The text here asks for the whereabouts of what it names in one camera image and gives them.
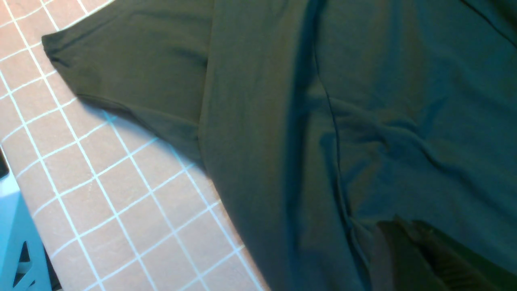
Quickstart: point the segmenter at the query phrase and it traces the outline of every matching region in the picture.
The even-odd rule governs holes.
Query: t-shirt
[[[517,273],[517,2],[118,0],[45,36],[75,94],[201,164],[273,290],[369,290],[422,220]]]

